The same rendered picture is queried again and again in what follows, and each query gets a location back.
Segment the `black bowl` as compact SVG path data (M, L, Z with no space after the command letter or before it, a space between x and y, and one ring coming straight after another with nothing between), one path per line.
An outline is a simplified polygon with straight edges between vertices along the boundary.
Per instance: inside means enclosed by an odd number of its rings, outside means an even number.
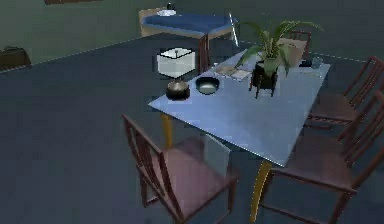
M220 86L220 81L214 77L200 77L195 81L196 89L204 95L215 93Z

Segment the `white shade table lamp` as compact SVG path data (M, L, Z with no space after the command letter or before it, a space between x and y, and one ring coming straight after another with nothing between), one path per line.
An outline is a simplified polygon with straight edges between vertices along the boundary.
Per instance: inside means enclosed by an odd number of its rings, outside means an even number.
M191 49L176 47L157 55L157 69L162 75L172 78L166 88L170 100L185 100L190 95L189 85L181 79L196 68L195 52Z

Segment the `blue table with yellow legs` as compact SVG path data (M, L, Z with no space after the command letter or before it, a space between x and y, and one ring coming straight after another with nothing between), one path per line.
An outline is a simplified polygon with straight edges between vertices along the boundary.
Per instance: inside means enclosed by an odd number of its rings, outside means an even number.
M278 78L272 96L249 91L247 80L218 76L219 89L203 95L189 81L190 97L171 101L161 96L149 103L165 119L174 117L262 158L252 190L249 221L257 220L267 174L274 164L285 166L330 69L291 68Z

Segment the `open book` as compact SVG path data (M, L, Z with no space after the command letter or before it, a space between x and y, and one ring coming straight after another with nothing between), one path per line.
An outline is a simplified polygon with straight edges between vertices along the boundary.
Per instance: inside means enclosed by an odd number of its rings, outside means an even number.
M250 71L241 70L227 65L219 66L214 70L214 73L237 81L247 79L251 75Z

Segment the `dark red wooden chair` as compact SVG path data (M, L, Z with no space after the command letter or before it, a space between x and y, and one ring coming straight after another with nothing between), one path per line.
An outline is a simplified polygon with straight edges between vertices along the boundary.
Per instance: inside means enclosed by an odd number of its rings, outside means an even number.
M370 56L352 83L342 93L320 93L313 104L308 120L327 123L319 129L330 129L333 125L347 125L358 116L358 108L370 92L379 85L384 89L384 80L379 79L384 73L384 61Z
M204 160L201 137L188 137L169 149L155 144L127 115L122 116L129 148L140 180L144 207L159 202L174 224L186 224L223 192L228 193L227 214L233 211L239 175L228 169L224 175Z
M357 176L352 174L355 162L373 146L383 132L384 92L378 90L363 111L338 137L302 136L297 140L287 164L268 172L263 183L263 193L268 192L275 176L285 176L338 192L339 199L327 222L296 215L263 202L259 206L305 224L336 224L350 198L357 194L358 188L384 161L384 146L382 146L361 174Z
M286 58L290 67L296 67L301 59L307 58L311 37L311 32L293 30L290 31L286 37L278 41L285 49Z

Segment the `green house plant black pot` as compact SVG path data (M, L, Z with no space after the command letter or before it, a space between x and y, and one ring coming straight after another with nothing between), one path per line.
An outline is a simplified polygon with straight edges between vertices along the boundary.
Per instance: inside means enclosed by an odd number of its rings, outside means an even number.
M252 56L260 53L261 60L254 66L249 87L249 90L252 90L253 87L256 88L255 97L258 97L261 90L270 90L271 95L274 95L277 71L280 64L283 64L285 72L289 71L288 46L280 42L285 34L299 26L310 26L323 30L320 25L313 22L297 20L283 20L273 32L263 30L256 22L245 22L245 25L250 26L256 32L260 37L261 44L248 48L235 67L242 66Z

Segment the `dark brown low furniture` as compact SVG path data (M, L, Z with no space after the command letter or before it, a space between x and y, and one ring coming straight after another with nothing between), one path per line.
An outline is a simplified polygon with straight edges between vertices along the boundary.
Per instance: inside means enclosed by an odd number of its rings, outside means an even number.
M0 50L0 71L23 67L31 68L31 60L24 48L6 47Z

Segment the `blue bed with wooden frame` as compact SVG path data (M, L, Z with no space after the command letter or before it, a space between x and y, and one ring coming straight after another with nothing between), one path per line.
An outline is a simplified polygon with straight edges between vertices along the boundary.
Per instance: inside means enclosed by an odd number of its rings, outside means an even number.
M177 12L174 16L159 16L160 10L172 10L166 8L145 9L138 12L140 33L142 37L167 33L179 36L195 38L199 40L198 71L208 69L209 41L227 34L237 40L235 36L238 20L228 13L226 16L211 14L193 14Z

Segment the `dark framed wall picture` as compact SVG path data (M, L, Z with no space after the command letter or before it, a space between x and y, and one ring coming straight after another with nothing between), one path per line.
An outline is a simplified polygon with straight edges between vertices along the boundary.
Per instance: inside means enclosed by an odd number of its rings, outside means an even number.
M46 5L95 2L95 1L102 1L102 0L44 0Z

